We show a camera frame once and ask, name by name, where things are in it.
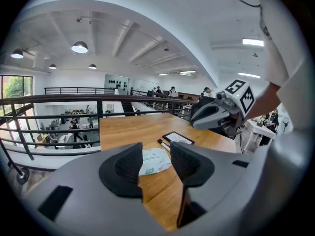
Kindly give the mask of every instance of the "fluorescent light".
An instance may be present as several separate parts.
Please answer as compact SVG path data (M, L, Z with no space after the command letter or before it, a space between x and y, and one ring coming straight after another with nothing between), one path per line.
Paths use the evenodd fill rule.
M258 76L258 75L253 75L253 74L248 74L248 73L238 73L238 75L249 76L249 77L254 77L254 78L260 78L260 76Z
M264 41L258 39L243 38L243 44L264 46Z
M57 67L56 67L55 64L51 64L51 65L49 66L49 69L57 69Z
M180 73L195 73L196 71L185 71L185 72L180 72Z
M87 53L88 52L88 46L83 41L76 42L71 49L76 53Z
M89 68L90 68L90 69L96 69L96 65L95 65L95 64L90 64L90 65L89 65Z
M21 49L15 49L14 52L11 54L12 58L15 59L22 59L23 58L23 51Z

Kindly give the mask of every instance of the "tissue packet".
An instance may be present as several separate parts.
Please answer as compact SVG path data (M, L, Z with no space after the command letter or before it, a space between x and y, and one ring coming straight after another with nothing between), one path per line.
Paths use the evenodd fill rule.
M172 165L166 151L157 147L142 150L142 158L143 164L139 176L159 173Z

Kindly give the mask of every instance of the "white ceiling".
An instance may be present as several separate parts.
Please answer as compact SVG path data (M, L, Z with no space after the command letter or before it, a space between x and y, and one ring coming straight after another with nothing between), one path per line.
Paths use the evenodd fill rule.
M221 74L247 72L263 76L263 48L242 45L244 37L261 38L259 9L237 0L199 0L198 6L190 9L200 19L196 24L209 28L204 37L212 47L216 70ZM87 43L88 55L113 56L156 75L192 69L201 72L164 36L132 18L96 11L55 11L27 18L14 26L7 48L10 52L20 46L46 58L61 59L77 55L71 51L76 41Z

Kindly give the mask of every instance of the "pen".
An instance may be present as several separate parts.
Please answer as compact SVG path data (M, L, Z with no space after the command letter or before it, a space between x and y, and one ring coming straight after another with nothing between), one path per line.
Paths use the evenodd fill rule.
M169 145L167 145L165 142L162 141L162 139L158 139L157 141L159 144L161 144L164 148L166 148L169 152L171 151L171 148Z

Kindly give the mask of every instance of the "wooden tabletop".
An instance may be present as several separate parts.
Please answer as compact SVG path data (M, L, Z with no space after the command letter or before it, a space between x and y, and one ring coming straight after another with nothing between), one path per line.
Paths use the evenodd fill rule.
M157 140L164 140L162 136L172 131L195 141L194 145L236 153L233 140L210 130L196 130L188 121L171 114L103 118L100 120L100 145L106 150L141 142L143 149L164 149ZM157 174L140 176L139 186L149 213L167 230L176 230L183 184L173 166Z

